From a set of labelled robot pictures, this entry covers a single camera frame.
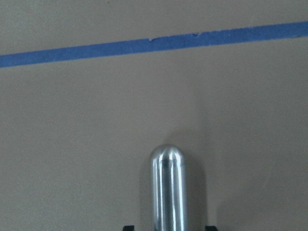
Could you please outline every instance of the cardboard surface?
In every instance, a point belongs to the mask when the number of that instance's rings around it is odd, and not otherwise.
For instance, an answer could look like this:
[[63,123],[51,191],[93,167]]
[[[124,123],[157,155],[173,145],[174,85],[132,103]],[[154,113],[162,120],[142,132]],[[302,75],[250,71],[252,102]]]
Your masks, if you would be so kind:
[[[1,54],[307,20],[307,1],[1,1]],[[0,69],[0,230],[150,231],[149,154],[190,231],[308,226],[308,38]]]

